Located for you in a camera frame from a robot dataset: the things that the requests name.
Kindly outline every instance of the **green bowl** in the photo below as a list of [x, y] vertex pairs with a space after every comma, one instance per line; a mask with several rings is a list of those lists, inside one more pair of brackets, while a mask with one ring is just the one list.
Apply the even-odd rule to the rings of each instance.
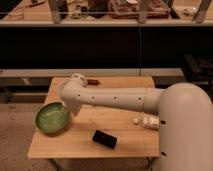
[[46, 134], [53, 134], [62, 130], [69, 122], [69, 111], [60, 102], [44, 106], [36, 116], [37, 127]]

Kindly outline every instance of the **gray floor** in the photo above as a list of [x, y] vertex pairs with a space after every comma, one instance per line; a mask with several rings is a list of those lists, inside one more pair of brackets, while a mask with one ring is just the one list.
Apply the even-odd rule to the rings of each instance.
[[[0, 104], [0, 171], [53, 171], [43, 159], [29, 159], [34, 119], [42, 103]], [[72, 171], [143, 171], [144, 158], [60, 161]]]

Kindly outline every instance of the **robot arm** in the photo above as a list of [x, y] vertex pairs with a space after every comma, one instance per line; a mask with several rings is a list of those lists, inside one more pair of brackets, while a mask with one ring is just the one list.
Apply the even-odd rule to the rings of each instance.
[[153, 88], [90, 89], [74, 74], [61, 87], [65, 106], [77, 114], [82, 104], [158, 114], [160, 171], [213, 170], [213, 106], [199, 87], [180, 83]]
[[155, 88], [86, 88], [87, 80], [74, 74], [61, 87], [61, 98], [72, 113], [77, 114], [82, 104], [147, 112], [157, 115], [158, 101], [163, 92]]

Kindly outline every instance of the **table leg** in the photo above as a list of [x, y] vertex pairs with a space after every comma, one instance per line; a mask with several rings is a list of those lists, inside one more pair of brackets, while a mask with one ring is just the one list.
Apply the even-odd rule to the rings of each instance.
[[47, 161], [55, 168], [56, 171], [63, 171], [54, 159], [47, 159]]
[[146, 159], [148, 161], [148, 165], [146, 166], [146, 169], [152, 171], [152, 166], [157, 161], [158, 157], [151, 157], [151, 158], [147, 157]]

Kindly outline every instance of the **wooden table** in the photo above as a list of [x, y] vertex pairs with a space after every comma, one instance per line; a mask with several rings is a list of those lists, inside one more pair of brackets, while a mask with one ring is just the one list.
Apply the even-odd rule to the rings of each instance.
[[[151, 77], [90, 77], [98, 79], [102, 87], [154, 87]], [[45, 104], [60, 101], [57, 87], [69, 78], [53, 78]], [[36, 129], [29, 148], [29, 158], [113, 158], [157, 157], [158, 131], [134, 125], [142, 113], [83, 105], [77, 117], [60, 134], [47, 136]], [[92, 141], [95, 130], [102, 130], [118, 138], [114, 150]]]

